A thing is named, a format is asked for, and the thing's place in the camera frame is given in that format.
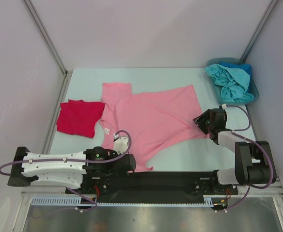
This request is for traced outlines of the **pink t shirt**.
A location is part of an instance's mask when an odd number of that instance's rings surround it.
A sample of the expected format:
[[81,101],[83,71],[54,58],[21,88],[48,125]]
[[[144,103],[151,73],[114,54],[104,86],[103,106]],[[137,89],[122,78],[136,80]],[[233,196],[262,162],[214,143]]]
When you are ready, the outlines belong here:
[[206,135],[193,123],[202,110],[192,85],[158,92],[133,94],[131,84],[104,83],[100,120],[105,133],[102,146],[111,148],[114,134],[128,132],[136,172],[151,171],[147,162],[159,151]]

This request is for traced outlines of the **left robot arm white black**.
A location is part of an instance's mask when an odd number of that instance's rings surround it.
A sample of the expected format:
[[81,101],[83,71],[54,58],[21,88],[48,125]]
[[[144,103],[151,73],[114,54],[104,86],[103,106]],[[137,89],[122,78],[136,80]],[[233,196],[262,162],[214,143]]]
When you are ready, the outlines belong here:
[[93,181],[86,175],[118,176],[134,172],[135,169],[135,158],[127,151],[117,152],[97,146],[77,153],[44,155],[32,153],[26,147],[18,147],[7,184],[11,187],[28,187],[35,182],[88,193],[93,189]]

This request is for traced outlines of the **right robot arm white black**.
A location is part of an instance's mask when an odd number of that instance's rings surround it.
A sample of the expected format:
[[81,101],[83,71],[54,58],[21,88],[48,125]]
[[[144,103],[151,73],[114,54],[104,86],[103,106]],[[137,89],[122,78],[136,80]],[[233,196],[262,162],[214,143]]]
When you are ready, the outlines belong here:
[[[226,128],[228,107],[236,107],[247,116],[249,125],[244,129]],[[219,108],[206,110],[193,119],[195,125],[217,145],[235,154],[233,168],[218,170],[216,178],[209,183],[210,190],[221,194],[227,185],[249,186],[266,189],[277,179],[270,145],[266,141],[254,141],[238,134],[248,130],[252,121],[249,114],[240,106],[222,104]]]

